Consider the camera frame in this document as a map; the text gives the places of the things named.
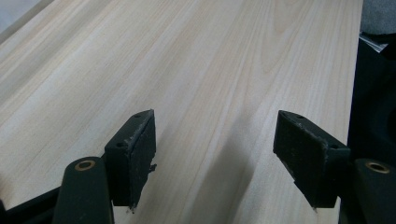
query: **light wood surface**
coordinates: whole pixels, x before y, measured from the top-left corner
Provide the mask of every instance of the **light wood surface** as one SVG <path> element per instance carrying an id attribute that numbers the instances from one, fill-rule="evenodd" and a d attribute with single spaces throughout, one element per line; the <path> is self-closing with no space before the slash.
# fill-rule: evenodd
<path id="1" fill-rule="evenodd" d="M 279 109 L 343 141 L 361 0 L 54 1 L 0 46 L 0 198 L 153 108 L 157 171 L 118 223 L 337 223 L 273 154 Z"/>

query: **wooden table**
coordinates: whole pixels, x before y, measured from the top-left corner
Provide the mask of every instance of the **wooden table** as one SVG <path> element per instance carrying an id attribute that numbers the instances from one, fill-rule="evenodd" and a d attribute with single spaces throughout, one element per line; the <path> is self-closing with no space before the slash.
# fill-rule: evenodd
<path id="1" fill-rule="evenodd" d="M 279 109 L 347 140 L 361 0 L 54 1 L 0 46 L 7 208 L 153 108 L 157 171 L 118 223 L 336 223 L 272 152 Z"/>

